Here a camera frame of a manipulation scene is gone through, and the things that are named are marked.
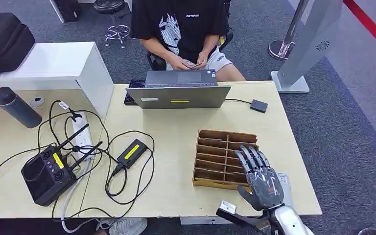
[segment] laptop lid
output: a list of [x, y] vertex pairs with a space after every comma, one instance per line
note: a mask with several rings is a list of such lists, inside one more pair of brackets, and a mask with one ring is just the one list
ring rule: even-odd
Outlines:
[[127, 88], [142, 109], [219, 108], [231, 86]]

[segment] yellow label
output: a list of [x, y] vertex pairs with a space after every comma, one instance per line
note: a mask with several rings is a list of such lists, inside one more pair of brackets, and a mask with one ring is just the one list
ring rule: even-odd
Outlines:
[[171, 100], [171, 103], [188, 103], [189, 100]]
[[132, 148], [132, 150], [130, 150], [130, 152], [128, 154], [126, 154], [126, 156], [124, 156], [124, 158], [127, 160], [130, 158], [130, 156], [139, 148], [139, 144], [136, 144], [135, 147]]
[[52, 156], [54, 157], [55, 163], [57, 163], [57, 165], [60, 167], [60, 169], [63, 169], [64, 165], [61, 162], [60, 158], [58, 157], [57, 153], [53, 153]]

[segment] chrome stool base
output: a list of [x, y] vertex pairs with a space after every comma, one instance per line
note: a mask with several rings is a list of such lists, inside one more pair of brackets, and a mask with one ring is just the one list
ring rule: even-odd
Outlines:
[[110, 26], [107, 32], [104, 34], [104, 37], [106, 38], [104, 40], [105, 46], [110, 46], [109, 40], [120, 40], [120, 43], [122, 44], [122, 48], [126, 48], [125, 44], [123, 43], [123, 39], [129, 36], [129, 27], [124, 24], [117, 24], [116, 15], [112, 14], [110, 15], [113, 21], [113, 26]]

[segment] thermos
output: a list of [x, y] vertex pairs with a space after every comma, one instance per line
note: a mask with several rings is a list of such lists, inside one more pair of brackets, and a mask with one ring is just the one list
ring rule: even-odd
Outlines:
[[27, 128], [38, 126], [43, 118], [9, 87], [0, 88], [0, 107]]

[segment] silver robotic arm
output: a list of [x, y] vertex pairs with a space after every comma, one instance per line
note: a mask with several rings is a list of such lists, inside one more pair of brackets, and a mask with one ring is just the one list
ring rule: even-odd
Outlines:
[[259, 218], [241, 216], [236, 214], [235, 205], [226, 201], [221, 202], [217, 215], [258, 231], [270, 225], [273, 235], [313, 235], [295, 210], [283, 203], [282, 185], [265, 155], [250, 146], [241, 146], [240, 149], [235, 153], [246, 173], [251, 193], [242, 186], [237, 190], [255, 210], [263, 211], [263, 215]]

